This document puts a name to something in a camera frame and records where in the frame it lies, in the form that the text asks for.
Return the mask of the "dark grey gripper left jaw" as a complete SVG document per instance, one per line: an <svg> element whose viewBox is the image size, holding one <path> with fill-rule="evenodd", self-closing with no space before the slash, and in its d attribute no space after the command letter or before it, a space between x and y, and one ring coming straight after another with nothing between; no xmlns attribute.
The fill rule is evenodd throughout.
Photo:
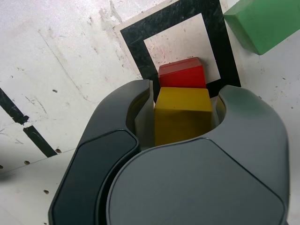
<svg viewBox="0 0 300 225"><path fill-rule="evenodd" d="M99 103L53 198L50 224L106 224L109 189L121 167L141 150L135 119L152 98L152 81L135 80Z"/></svg>

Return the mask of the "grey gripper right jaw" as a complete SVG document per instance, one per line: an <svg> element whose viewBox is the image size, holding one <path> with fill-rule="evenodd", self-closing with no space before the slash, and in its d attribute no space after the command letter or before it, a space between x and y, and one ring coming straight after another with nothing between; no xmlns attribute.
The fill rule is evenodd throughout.
<svg viewBox="0 0 300 225"><path fill-rule="evenodd" d="M186 141L145 150L116 175L109 225L285 225L289 142L275 110L250 90L218 95L220 124Z"/></svg>

